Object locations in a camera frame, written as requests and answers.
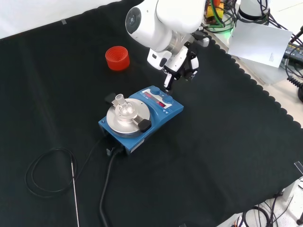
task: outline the black cable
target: black cable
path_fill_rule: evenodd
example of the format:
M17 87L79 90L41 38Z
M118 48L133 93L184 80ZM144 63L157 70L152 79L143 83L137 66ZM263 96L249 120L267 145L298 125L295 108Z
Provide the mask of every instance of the black cable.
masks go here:
M242 224L243 224L243 220L244 220L244 213L242 214L242 219L241 219L241 221L240 221L239 226L237 226L237 227L241 227L241 226L242 226Z
M105 184L104 184L104 187L103 187L103 191L102 191L101 198L100 198L100 203L99 203L99 212L100 212L101 220L102 220L102 223L103 223L104 227L109 227L110 226L108 224L108 221L106 219L105 213L104 213L103 208L102 208L103 207L103 200L104 200L104 196L105 196L105 192L106 192L106 188L107 188L107 184L108 184L108 180L109 180L110 168L112 166L112 163L113 163L114 158L116 157L116 155L118 153L122 152L122 151L123 151L123 147L116 148L113 151L113 155L110 158L108 168L107 168L106 180L105 180Z
M274 25L277 28L283 28L284 30L288 30L286 27L280 25L275 19L274 17L270 14L269 15L269 22ZM297 37L297 35L295 35L294 33L292 34L292 38L294 39L294 41L296 41L299 45L302 45L303 42L301 41L301 39L299 39L299 37Z
M264 214L265 218L266 218L266 227L269 227L269 224L270 224L270 219L269 219L269 216L267 214L267 212L263 209L263 208L260 208L260 207L257 207L257 206L254 206L252 207L250 210L258 210L258 211L261 211L262 214ZM244 224L246 225L246 227L249 227L249 225L247 224L247 221L246 221L246 214L247 212L244 212L243 213L243 221L244 221Z
M264 201L264 203L268 206L268 208L270 209L270 212L271 212L271 207L267 204L266 201Z
M270 212L270 219L269 219L269 223L270 223L270 226L272 227L274 222L273 222L273 218L274 218L274 210L275 210L275 204L276 204L276 199L277 197L275 197L275 200L273 202L273 205L271 207L271 212Z
M277 222L277 220L287 211L287 209L288 209L288 207L289 207L289 205L290 205L290 203L292 202L292 200L293 200L293 198L294 198L294 196L292 196L292 199L289 201L289 203L288 203L288 205L287 205L287 207L286 207L286 209L283 211L283 213L282 214L280 214L280 216L279 217L277 217L276 219L275 219L275 221Z
M100 143L101 139L98 140L95 145L93 146L93 148L90 150L89 152L89 155L86 159L86 161L84 162L80 172L77 174L76 177L74 177L74 180L77 181L77 179L79 178L80 174L82 173L83 169L84 169L84 166L87 164L88 160L90 159L90 156L93 152L93 150L95 149L95 147ZM36 167L37 165L39 164L39 162L45 158L46 156L48 155L51 155L53 154L54 152L63 152L63 153L67 153L70 158L71 158L71 162L73 163L73 170L74 170L74 176L76 175L77 173L77 161L76 161L76 158L74 156L74 154L67 148L62 148L62 147L58 147L58 148L52 148L46 152L44 152L43 154L39 155L37 158L35 158L31 164L28 166L26 172L25 172L25 176L24 176L24 183L26 185L26 188L35 196L38 196L38 197L41 197L41 198L53 198L53 197L56 197L56 196L59 196L59 195L62 195L64 192L66 192L67 190L69 190L69 188L72 186L72 179L71 181L69 182L69 184L64 187L64 188L61 188L61 189L58 189L58 190L55 190L55 191L52 191L52 190L48 190L48 189L45 189L41 186L39 186L36 181L34 180L34 172L36 170ZM27 175L28 175L28 172L29 170L31 169L31 179L32 179L32 183L33 185L36 186L37 189L43 191L42 194L40 193L37 193L37 192L34 192L33 189L31 189L28 185L28 182L27 182Z
M295 74L297 77L300 77L300 78L303 78L303 75L298 71L298 70L296 70L299 74L296 74L289 66L286 66L287 67L287 69L291 72L291 73L293 73L293 74Z
M296 63L294 64L294 69L300 74L300 77L303 78L303 74L298 70Z
M260 204L258 204L258 217L259 217L259 224L261 227L261 219L260 219Z

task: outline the electronic device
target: electronic device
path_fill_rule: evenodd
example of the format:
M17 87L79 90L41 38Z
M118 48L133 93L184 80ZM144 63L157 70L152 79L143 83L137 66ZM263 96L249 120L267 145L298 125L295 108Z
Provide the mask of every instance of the electronic device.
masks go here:
M303 47L296 44L288 44L284 53L284 58L288 57L290 61L303 65Z
M126 16L129 35L150 48L147 61L167 74L166 91L181 76L192 79L197 74L198 58L189 46L197 41L192 33L201 25L204 9L205 0L145 0ZM199 45L208 46L205 34L198 38Z
M110 94L106 102L111 107L99 125L125 147L128 155L183 110L183 105L155 86L125 99L122 94Z

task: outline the metal probe rod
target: metal probe rod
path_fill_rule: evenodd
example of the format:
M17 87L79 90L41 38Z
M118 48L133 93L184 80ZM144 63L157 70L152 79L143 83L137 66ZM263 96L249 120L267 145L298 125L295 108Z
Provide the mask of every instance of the metal probe rod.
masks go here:
M74 195L75 195L75 205L76 205L76 214L77 214L77 224L78 224L78 227L80 227L80 225L79 225L79 216L78 216L78 207L77 207L77 198L76 198L74 168L73 168L73 165L72 165L72 161L71 161L71 174L72 174L72 184L73 184L73 187L74 187Z

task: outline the power cable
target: power cable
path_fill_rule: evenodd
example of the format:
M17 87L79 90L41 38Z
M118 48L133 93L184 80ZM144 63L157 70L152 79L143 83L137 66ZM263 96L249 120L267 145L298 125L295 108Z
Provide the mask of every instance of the power cable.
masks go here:
M105 213L104 213L104 211L103 211L103 200L104 200L106 188L107 188L107 185L108 185L109 174L110 174L110 168L111 168L111 166L112 166L112 163L113 163L113 161L114 161L116 155L117 155L118 153L122 152L123 150L124 150L123 147L119 147L119 148L116 148L114 151L112 151L113 155L112 155L112 157L110 158L110 161L109 161L109 164L108 164L108 168L107 168L106 180L105 180L105 184L104 184L104 187L103 187L103 191L102 191L101 198L100 198L100 203L99 203L99 212L100 212L101 220L102 220L102 223L103 223L104 227L109 227L109 226L110 226L110 225L108 224L106 215L105 215Z

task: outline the blue knob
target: blue knob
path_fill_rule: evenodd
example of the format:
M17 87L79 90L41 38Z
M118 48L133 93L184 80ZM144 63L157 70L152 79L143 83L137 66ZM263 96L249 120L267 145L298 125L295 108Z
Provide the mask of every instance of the blue knob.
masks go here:
M152 87L151 88L151 93L153 95L159 95L160 94L160 89L158 87Z
M165 102L165 103L172 103L172 102L173 102L173 99L172 99L171 96L166 96L166 97L164 97L162 100L163 100L163 102Z

